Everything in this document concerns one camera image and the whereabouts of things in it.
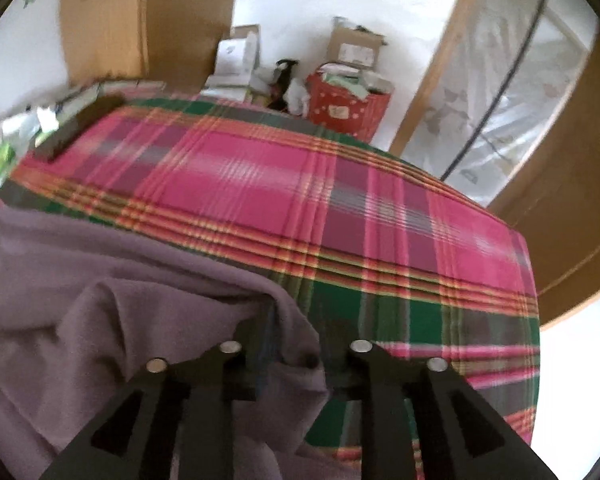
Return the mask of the purple fleece pants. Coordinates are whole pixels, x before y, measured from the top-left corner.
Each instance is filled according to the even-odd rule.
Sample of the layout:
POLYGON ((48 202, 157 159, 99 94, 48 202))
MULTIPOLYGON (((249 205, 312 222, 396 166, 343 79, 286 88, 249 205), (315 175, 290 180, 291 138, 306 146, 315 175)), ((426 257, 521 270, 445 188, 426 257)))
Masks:
POLYGON ((147 237, 0 206, 0 460, 36 479, 146 363, 199 358, 272 308, 280 355, 238 406, 241 479, 355 479, 306 444, 327 401, 317 333, 277 284, 147 237))

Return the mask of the plaid pink green bedsheet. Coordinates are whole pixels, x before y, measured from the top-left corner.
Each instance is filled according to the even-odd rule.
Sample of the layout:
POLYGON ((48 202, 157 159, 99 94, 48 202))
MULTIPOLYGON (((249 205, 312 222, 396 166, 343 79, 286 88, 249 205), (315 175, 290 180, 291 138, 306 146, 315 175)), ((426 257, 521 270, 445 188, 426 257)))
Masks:
POLYGON ((317 333, 328 394, 306 444, 355 479, 361 408, 328 388, 327 321, 400 359, 444 359, 530 443, 539 307, 524 238, 350 136, 203 96, 133 98, 53 162, 24 156, 0 206, 147 237, 286 290, 317 333))

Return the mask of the wooden door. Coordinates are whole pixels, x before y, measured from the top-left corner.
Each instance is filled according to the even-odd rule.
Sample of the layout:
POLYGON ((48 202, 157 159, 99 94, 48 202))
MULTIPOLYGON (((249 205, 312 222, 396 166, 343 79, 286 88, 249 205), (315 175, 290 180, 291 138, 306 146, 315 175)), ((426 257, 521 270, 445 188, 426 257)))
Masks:
POLYGON ((527 242, 541 324, 600 292, 600 31, 556 122, 489 208, 527 242))

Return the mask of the dark smartphone on bed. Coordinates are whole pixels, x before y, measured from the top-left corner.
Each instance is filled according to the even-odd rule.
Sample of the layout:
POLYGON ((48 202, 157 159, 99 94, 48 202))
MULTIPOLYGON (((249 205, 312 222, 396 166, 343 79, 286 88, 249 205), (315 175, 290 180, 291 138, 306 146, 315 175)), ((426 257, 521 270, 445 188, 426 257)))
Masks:
POLYGON ((125 103, 122 94, 107 94, 88 104, 83 110, 64 122, 39 146, 33 149, 33 157, 41 162, 53 162, 70 148, 80 136, 96 122, 102 120, 125 103))

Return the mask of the red gift box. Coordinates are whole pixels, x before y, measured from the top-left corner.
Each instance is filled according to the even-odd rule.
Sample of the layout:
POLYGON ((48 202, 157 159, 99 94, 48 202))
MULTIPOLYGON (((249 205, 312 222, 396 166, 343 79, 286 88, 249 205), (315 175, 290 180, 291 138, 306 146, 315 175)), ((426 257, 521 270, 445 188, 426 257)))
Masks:
POLYGON ((368 91, 362 84, 352 92, 338 76, 327 75, 323 67, 306 77, 309 105, 306 118, 312 124, 370 143, 385 117, 391 93, 368 91))

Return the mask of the white carton box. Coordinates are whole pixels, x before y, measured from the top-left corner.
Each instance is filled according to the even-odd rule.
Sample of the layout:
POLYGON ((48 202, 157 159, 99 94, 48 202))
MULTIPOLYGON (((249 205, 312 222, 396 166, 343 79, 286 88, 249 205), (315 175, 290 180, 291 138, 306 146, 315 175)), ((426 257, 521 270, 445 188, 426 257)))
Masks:
POLYGON ((237 76, 250 74, 260 58, 260 26, 244 25, 230 29, 216 49, 215 75, 237 76))

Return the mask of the brown cardboard box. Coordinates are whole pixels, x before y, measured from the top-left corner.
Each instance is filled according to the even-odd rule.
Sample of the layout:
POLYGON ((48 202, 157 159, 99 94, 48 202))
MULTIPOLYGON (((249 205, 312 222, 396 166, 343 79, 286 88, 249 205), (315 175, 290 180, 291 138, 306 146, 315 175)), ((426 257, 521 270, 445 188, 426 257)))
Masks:
POLYGON ((385 44, 384 36, 354 24, 347 18, 335 16, 332 19, 332 34, 326 51, 326 61, 362 70, 374 70, 380 49, 385 44))

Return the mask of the wooden wardrobe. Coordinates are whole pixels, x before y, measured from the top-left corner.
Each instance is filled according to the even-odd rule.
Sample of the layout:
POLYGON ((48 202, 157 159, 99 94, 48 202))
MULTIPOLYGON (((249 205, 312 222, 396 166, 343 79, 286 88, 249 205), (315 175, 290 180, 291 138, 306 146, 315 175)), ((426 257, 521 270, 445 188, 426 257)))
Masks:
POLYGON ((230 31, 234 1, 60 0, 69 79, 143 78, 197 91, 230 31))

